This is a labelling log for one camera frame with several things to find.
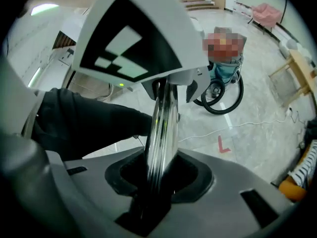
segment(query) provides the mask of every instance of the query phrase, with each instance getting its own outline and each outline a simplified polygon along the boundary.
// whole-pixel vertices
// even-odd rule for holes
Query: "white floor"
[[[179,147],[237,162],[266,181],[274,180],[292,161],[298,152],[297,146],[303,137],[304,126],[293,123],[287,117],[283,123],[236,126],[245,122],[285,119],[282,102],[294,93],[297,83],[290,72],[278,73],[272,80],[268,77],[285,63],[277,42],[254,25],[236,18],[232,13],[220,10],[189,12],[196,17],[205,33],[212,33],[215,26],[231,27],[233,32],[247,37],[244,48],[242,76],[244,96],[237,109],[225,116],[215,116],[194,103],[186,103],[186,87],[178,87],[179,113],[181,120],[178,138],[200,136],[227,128],[204,138],[192,138],[179,142]],[[135,108],[152,115],[155,102],[149,98],[141,84],[134,91],[124,90],[112,103]],[[311,96],[302,96],[291,104],[293,117],[299,111],[301,120],[315,117]],[[141,137],[143,145],[146,138]],[[88,156],[96,157],[142,146],[134,138],[120,141]]]

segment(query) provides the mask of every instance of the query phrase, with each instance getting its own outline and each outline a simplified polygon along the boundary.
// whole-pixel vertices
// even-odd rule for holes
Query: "table leg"
[[[273,75],[275,75],[275,74],[278,73],[279,71],[283,70],[284,67],[286,67],[292,60],[293,60],[292,58],[288,58],[288,59],[286,60],[286,63],[285,63],[283,66],[281,66],[280,68],[278,68],[275,72],[273,72],[269,77],[272,77]]]
[[[301,94],[305,93],[306,91],[308,91],[308,86],[304,86],[298,89],[297,92],[291,98],[289,98],[286,102],[283,103],[283,107],[288,107],[293,101],[298,99],[298,97],[300,97]]]

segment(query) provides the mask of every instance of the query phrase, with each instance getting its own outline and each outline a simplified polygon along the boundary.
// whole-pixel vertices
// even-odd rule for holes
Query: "metal rod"
[[[176,155],[177,124],[177,86],[163,82],[159,86],[151,132],[145,147],[150,193],[160,193],[162,177]]]

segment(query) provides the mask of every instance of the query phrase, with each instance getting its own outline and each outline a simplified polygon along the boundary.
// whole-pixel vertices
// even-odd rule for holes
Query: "wooden table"
[[[300,88],[291,98],[289,98],[286,102],[283,103],[284,107],[288,107],[291,104],[291,102],[299,98],[301,94],[307,95],[311,92],[314,95],[314,90],[316,88],[315,80],[311,76],[312,68],[310,68],[305,58],[297,50],[290,50],[290,56],[286,60],[286,63],[279,69],[277,69],[274,73],[272,73],[269,77],[272,77],[273,75],[275,75],[283,69],[287,70],[288,68],[292,69],[298,82],[300,83]]]

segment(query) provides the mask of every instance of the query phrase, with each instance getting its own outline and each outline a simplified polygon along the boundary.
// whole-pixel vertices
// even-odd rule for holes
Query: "pink cushion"
[[[262,26],[274,27],[282,18],[282,13],[267,3],[253,6],[252,12],[253,19]]]

